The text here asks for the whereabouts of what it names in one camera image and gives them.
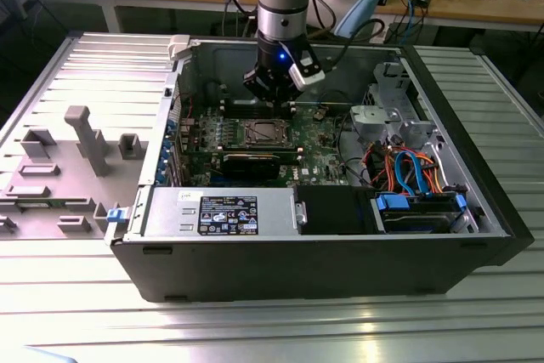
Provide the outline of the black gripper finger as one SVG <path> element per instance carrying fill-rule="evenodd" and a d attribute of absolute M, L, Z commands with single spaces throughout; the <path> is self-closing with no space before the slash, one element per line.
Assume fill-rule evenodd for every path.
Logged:
<path fill-rule="evenodd" d="M 277 114 L 280 118 L 292 118 L 296 112 L 296 99 L 303 92 L 290 77 L 283 77 L 277 87 Z"/>
<path fill-rule="evenodd" d="M 262 66 L 256 66 L 243 77 L 243 85 L 257 99 L 260 114 L 268 118 L 280 116 L 278 81 L 276 73 Z"/>

